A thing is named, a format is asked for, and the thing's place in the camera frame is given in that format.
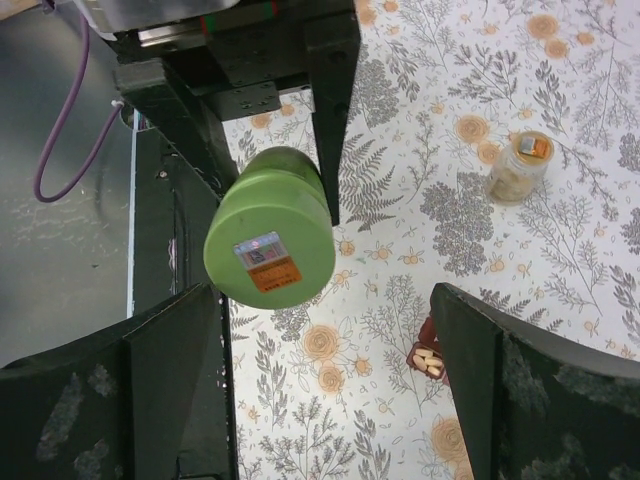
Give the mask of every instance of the tabletop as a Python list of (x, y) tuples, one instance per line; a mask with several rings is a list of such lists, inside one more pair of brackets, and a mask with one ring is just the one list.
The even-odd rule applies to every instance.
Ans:
[[(450, 389), (405, 364), (436, 282), (612, 355), (640, 352), (634, 0), (357, 7), (333, 280), (292, 309), (233, 308), (246, 480), (471, 478)], [(310, 106), (294, 94), (232, 123), (234, 154), (314, 156)], [(526, 130), (554, 141), (546, 180), (521, 206), (493, 205), (486, 175)]]

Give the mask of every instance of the jar lid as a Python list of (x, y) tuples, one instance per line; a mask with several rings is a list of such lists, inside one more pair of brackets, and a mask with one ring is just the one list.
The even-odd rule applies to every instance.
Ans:
[(541, 132), (522, 132), (513, 141), (513, 151), (525, 165), (539, 167), (553, 157), (553, 141)]

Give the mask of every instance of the small jar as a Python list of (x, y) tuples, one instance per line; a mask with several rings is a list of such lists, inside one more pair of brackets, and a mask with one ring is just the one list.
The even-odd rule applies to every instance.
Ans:
[(542, 181), (553, 152), (553, 142), (543, 133), (520, 133), (502, 149), (491, 169), (489, 198), (501, 205), (522, 202)]

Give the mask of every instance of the green cylinder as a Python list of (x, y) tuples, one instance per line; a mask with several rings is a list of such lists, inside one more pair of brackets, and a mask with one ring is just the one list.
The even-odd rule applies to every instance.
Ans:
[(290, 147), (256, 155), (222, 200), (204, 245), (215, 286), (255, 308), (299, 305), (335, 267), (331, 215), (318, 171)]

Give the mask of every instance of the black metal bracket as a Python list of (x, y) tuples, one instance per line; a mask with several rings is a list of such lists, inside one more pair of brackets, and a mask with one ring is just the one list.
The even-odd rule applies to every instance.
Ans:
[[(260, 5), (271, 5), (274, 17), (257, 16)], [(124, 100), (220, 200), (237, 177), (222, 122), (276, 110), (280, 94), (310, 88), (322, 182), (338, 225), (338, 172), (360, 50), (353, 0), (245, 1), (213, 19), (215, 28), (187, 21), (152, 46), (137, 32), (119, 35), (110, 45)]]
[[(202, 258), (202, 245), (217, 210), (211, 189), (156, 129), (139, 132), (136, 146), (134, 314), (208, 282), (203, 263), (193, 259)], [(188, 421), (180, 432), (182, 443), (175, 452), (176, 471), (167, 480), (200, 475), (215, 480), (240, 478), (229, 305), (219, 292), (214, 297), (213, 321), (204, 332), (209, 341), (201, 370), (191, 372), (198, 373), (197, 383)]]

